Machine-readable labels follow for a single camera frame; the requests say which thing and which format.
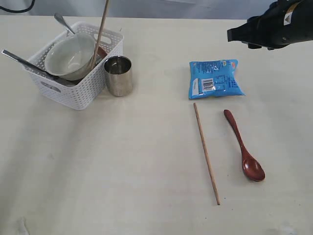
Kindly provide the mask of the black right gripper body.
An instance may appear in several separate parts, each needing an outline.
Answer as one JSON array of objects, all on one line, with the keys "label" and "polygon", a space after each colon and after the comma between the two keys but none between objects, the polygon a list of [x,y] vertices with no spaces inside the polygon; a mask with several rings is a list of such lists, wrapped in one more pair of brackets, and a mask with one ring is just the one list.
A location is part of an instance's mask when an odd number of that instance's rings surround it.
[{"label": "black right gripper body", "polygon": [[244,43],[250,49],[266,47],[269,50],[294,44],[296,7],[296,0],[276,0],[262,15],[249,18],[244,24]]}]

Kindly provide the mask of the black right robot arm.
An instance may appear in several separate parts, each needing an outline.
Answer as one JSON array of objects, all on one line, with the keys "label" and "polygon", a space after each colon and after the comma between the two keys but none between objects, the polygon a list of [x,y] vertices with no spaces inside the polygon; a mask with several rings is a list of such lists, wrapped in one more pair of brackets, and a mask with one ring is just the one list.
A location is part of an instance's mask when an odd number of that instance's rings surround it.
[{"label": "black right robot arm", "polygon": [[313,39],[313,2],[311,0],[276,0],[260,16],[247,20],[249,48],[281,49]]}]

